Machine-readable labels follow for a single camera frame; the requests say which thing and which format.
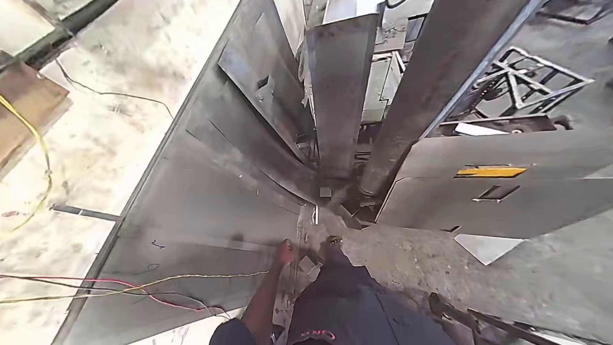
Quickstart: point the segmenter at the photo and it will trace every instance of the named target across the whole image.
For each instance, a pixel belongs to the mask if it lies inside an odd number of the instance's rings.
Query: dark clothing
[[[211,345],[238,344],[230,328],[242,323],[233,320],[220,325]],[[255,344],[252,340],[241,344]],[[403,300],[377,283],[364,266],[352,266],[349,259],[331,255],[317,279],[296,299],[287,335],[287,345],[453,345],[453,341],[432,319],[420,316]]]
[[[238,319],[232,319],[224,324],[219,325],[209,345],[256,345],[256,339],[249,331],[249,328],[245,326]]]

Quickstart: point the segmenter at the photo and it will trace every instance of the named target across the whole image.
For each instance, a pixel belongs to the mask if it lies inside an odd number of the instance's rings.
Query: foot
[[[343,238],[341,236],[328,236],[324,242],[321,244],[321,254],[324,257],[324,260],[330,256],[329,253],[332,250],[338,250],[340,252],[343,251]]]

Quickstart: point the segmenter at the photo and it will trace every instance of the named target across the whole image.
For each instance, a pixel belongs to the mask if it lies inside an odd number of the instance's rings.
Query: wooden board
[[[55,111],[68,90],[23,63],[0,72],[0,95],[41,134],[61,115]],[[0,107],[0,180],[36,139],[28,128],[5,107]]]

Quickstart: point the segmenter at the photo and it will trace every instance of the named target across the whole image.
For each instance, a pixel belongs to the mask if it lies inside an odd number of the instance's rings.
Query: electrical wire
[[[400,0],[399,2],[396,2],[395,4],[390,4],[389,0],[386,0],[386,6],[388,9],[395,9],[396,7],[402,5],[406,0]]]
[[[62,66],[61,63],[59,63],[58,60],[55,60],[55,63],[58,64],[59,69],[62,71],[62,75],[64,75],[64,78],[66,78],[66,80],[68,80],[69,83],[75,83],[81,87],[86,88],[89,91],[92,91],[93,93],[97,93],[99,95],[115,95],[115,96],[124,96],[124,97],[132,97],[132,98],[137,98],[137,99],[144,99],[145,101],[151,101],[151,102],[155,102],[155,103],[159,103],[162,104],[165,108],[166,111],[168,112],[168,115],[170,115],[170,118],[174,119],[175,117],[172,116],[172,113],[170,112],[170,108],[168,108],[168,106],[166,105],[166,103],[162,102],[162,101],[158,101],[157,99],[153,99],[153,98],[147,98],[147,97],[143,97],[143,96],[135,96],[135,95],[130,95],[129,93],[121,93],[121,92],[102,92],[102,91],[97,91],[94,90],[93,88],[78,82],[76,80],[74,80],[71,76],[68,75],[68,73],[66,72],[66,70],[64,69],[64,66]]]
[[[223,308],[218,307],[218,306],[207,306],[203,301],[200,301],[194,297],[191,296],[187,296],[184,295],[182,293],[179,292],[154,292],[154,293],[150,293],[148,291],[146,291],[145,289],[141,289],[142,291],[144,291],[145,293],[138,293],[138,292],[128,292],[128,291],[123,291],[123,290],[117,290],[117,289],[112,289],[112,288],[108,288],[108,287],[81,287],[78,285],[70,285],[70,284],[65,284],[65,283],[60,283],[60,282],[53,282],[53,281],[46,281],[44,279],[71,279],[71,280],[78,280],[78,281],[88,281],[88,282],[114,282],[117,284],[123,284],[126,286],[130,286],[130,287],[138,287],[137,285],[134,285],[132,283],[126,282],[126,281],[122,281],[119,279],[88,279],[88,278],[76,278],[76,277],[55,277],[55,276],[13,276],[13,275],[9,275],[9,274],[0,274],[0,278],[5,277],[5,278],[14,278],[14,279],[22,279],[22,280],[26,280],[26,281],[35,281],[35,282],[42,282],[42,283],[47,283],[47,284],[53,284],[53,285],[60,285],[60,286],[65,286],[65,287],[72,287],[75,289],[83,289],[83,290],[110,290],[110,291],[114,291],[114,292],[120,292],[120,293],[124,293],[127,295],[136,295],[136,296],[148,296],[150,298],[152,298],[154,301],[158,302],[158,303],[162,303],[162,304],[166,304],[168,306],[173,306],[176,308],[182,308],[182,309],[187,309],[187,310],[191,310],[191,311],[203,311],[206,310],[208,311],[208,313],[211,316],[220,316],[223,317],[225,319],[230,320],[231,316],[230,314],[227,313],[227,311],[225,311]],[[156,295],[179,295],[179,296],[183,296],[185,298],[188,298],[192,301],[196,301],[199,304],[202,305],[202,308],[192,308],[192,307],[187,307],[187,306],[182,306],[180,304],[175,304],[175,303],[171,303],[171,302],[166,302],[166,301],[162,301],[159,298],[156,298]],[[210,309],[211,308],[215,308],[215,309],[220,309],[223,313],[225,313],[227,315],[220,315],[220,314],[213,314]]]
[[[0,300],[0,304],[7,304],[7,303],[18,303],[18,302],[26,302],[26,301],[45,301],[45,300],[60,300],[63,298],[88,298],[88,297],[102,297],[102,296],[111,296],[111,295],[117,295],[119,293],[125,293],[128,291],[133,291],[133,290],[143,290],[144,287],[148,287],[154,284],[158,284],[161,282],[165,282],[165,281],[169,281],[171,279],[178,279],[178,278],[187,278],[187,277],[198,277],[198,278],[233,278],[233,277],[251,277],[251,276],[257,276],[258,274],[265,274],[268,273],[268,271],[262,271],[262,272],[256,272],[256,273],[249,273],[249,274],[231,274],[231,275],[222,275],[222,274],[212,274],[212,275],[208,275],[208,274],[181,274],[179,276],[172,276],[172,277],[166,277],[166,278],[162,278],[162,279],[158,279],[157,281],[153,281],[150,283],[146,283],[143,285],[134,285],[128,282],[124,282],[124,281],[119,281],[116,279],[81,279],[81,278],[73,278],[73,277],[53,277],[55,279],[78,279],[78,280],[83,280],[83,281],[113,281],[113,282],[117,282],[119,284],[124,284],[124,285],[128,285],[128,286],[132,286],[129,289],[124,289],[124,290],[119,290],[119,291],[113,291],[113,292],[107,292],[107,293],[100,293],[100,294],[96,294],[96,295],[92,295],[92,294],[85,294],[85,295],[64,295],[64,296],[44,296],[44,297],[31,297],[31,298],[16,298],[16,299],[12,299],[12,300]],[[36,279],[43,279],[45,277],[43,276],[37,276],[37,277],[30,277],[30,278],[36,278]],[[163,304],[168,304],[168,305],[173,305],[172,303],[167,303],[164,301],[159,301],[160,303]]]
[[[45,203],[45,200],[47,200],[47,198],[49,197],[49,193],[51,192],[51,188],[53,187],[53,179],[51,178],[51,163],[49,161],[49,150],[47,149],[47,145],[45,144],[45,141],[42,139],[42,136],[40,135],[40,133],[36,130],[34,126],[32,126],[32,124],[26,118],[24,118],[23,116],[21,116],[21,114],[19,114],[17,109],[15,109],[15,107],[13,107],[13,105],[8,100],[6,100],[6,98],[3,95],[0,95],[0,104],[2,104],[6,109],[8,109],[11,113],[13,113],[13,115],[15,115],[19,119],[19,121],[21,121],[26,127],[28,127],[30,132],[32,132],[32,134],[36,138],[36,141],[38,141],[40,145],[40,149],[43,155],[45,156],[45,164],[47,166],[47,169],[45,170],[45,176],[47,177],[47,189],[45,190],[38,204],[36,204],[36,207],[34,208],[32,213],[30,213],[30,215],[27,218],[25,218],[24,221],[22,221],[19,225],[11,229],[11,232],[13,232],[23,227],[24,225],[26,225],[34,217],[34,215],[40,210],[40,208]]]

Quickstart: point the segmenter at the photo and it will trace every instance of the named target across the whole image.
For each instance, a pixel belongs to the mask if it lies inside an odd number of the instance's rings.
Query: metal beam
[[[378,21],[378,14],[367,14],[306,32],[319,172],[325,178],[351,173]]]
[[[435,0],[360,181],[377,195],[411,146],[434,129],[541,0]]]

